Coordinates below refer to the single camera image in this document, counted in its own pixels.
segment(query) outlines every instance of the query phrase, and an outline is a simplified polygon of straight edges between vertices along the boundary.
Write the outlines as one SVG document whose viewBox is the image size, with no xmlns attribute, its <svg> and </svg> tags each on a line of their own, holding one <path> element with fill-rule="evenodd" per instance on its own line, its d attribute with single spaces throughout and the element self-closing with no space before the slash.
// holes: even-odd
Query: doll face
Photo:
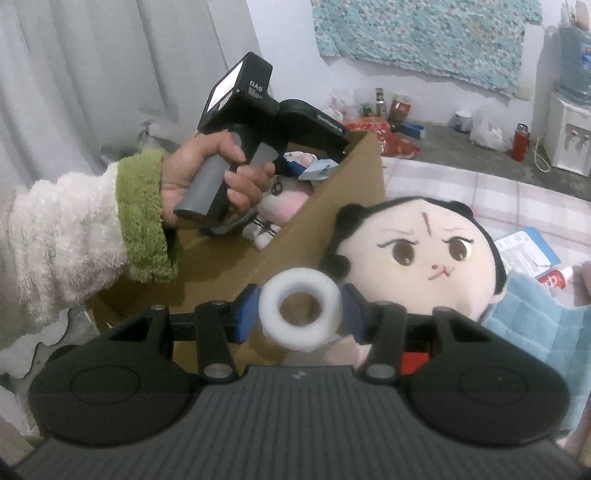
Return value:
<svg viewBox="0 0 591 480">
<path fill-rule="evenodd" d="M 482 232 L 462 215 L 425 200 L 378 212 L 337 250 L 345 281 L 369 301 L 388 300 L 409 313 L 450 307 L 476 320 L 495 292 L 495 260 Z"/>
</svg>

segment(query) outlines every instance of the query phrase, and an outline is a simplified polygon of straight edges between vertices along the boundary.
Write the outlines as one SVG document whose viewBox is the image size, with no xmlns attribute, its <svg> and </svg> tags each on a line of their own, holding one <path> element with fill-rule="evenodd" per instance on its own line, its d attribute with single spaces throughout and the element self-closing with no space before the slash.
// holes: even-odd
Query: black doll hair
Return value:
<svg viewBox="0 0 591 480">
<path fill-rule="evenodd" d="M 476 228 L 482 232 L 486 238 L 486 241 L 488 242 L 489 247 L 491 248 L 492 256 L 495 259 L 495 295 L 501 293 L 507 281 L 507 274 L 505 272 L 503 261 L 501 260 L 501 254 L 499 253 L 499 250 L 491 236 L 474 219 L 474 213 L 472 212 L 472 209 L 468 205 L 461 202 L 444 202 L 442 200 L 436 200 L 427 197 L 402 197 L 395 200 L 390 200 L 388 202 L 379 203 L 371 207 L 364 207 L 357 205 L 356 203 L 351 203 L 341 208 L 336 217 L 335 231 L 333 233 L 332 239 L 330 240 L 329 246 L 326 249 L 326 252 L 324 252 L 324 256 L 320 261 L 319 270 L 328 275 L 334 281 L 342 281 L 343 278 L 345 278 L 349 273 L 351 263 L 344 255 L 337 254 L 339 245 L 344 240 L 353 235 L 367 218 L 383 210 L 396 207 L 397 205 L 402 205 L 403 203 L 412 202 L 413 200 L 425 200 L 426 202 L 432 203 L 433 205 L 451 210 L 452 212 L 455 212 L 458 215 L 470 220 L 476 226 Z"/>
</svg>

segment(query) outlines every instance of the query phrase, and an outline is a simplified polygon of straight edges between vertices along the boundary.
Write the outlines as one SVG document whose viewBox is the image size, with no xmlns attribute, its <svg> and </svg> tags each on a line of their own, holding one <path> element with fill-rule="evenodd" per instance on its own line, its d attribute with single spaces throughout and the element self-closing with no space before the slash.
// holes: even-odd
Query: red thermos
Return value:
<svg viewBox="0 0 591 480">
<path fill-rule="evenodd" d="M 530 145 L 530 132 L 526 124 L 518 124 L 515 130 L 515 137 L 513 139 L 513 149 L 511 150 L 511 158 L 523 162 L 527 147 Z"/>
</svg>

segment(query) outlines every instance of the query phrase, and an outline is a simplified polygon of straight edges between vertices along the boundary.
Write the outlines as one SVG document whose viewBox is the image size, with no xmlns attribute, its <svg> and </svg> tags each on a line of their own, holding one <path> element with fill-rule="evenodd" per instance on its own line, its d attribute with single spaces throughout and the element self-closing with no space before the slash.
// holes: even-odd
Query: green fuzzy cuff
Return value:
<svg viewBox="0 0 591 480">
<path fill-rule="evenodd" d="M 129 276 L 140 282 L 163 282 L 178 272 L 178 241 L 160 220 L 160 171 L 164 151 L 144 150 L 117 165 L 115 196 L 119 224 L 131 263 Z"/>
</svg>

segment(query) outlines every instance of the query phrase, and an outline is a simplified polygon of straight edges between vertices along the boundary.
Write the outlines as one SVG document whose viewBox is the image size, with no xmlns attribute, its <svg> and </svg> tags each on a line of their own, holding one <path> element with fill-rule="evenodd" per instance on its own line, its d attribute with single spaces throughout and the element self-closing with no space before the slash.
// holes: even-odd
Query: white box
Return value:
<svg viewBox="0 0 591 480">
<path fill-rule="evenodd" d="M 550 96 L 544 148 L 553 167 L 589 176 L 591 171 L 591 109 Z"/>
</svg>

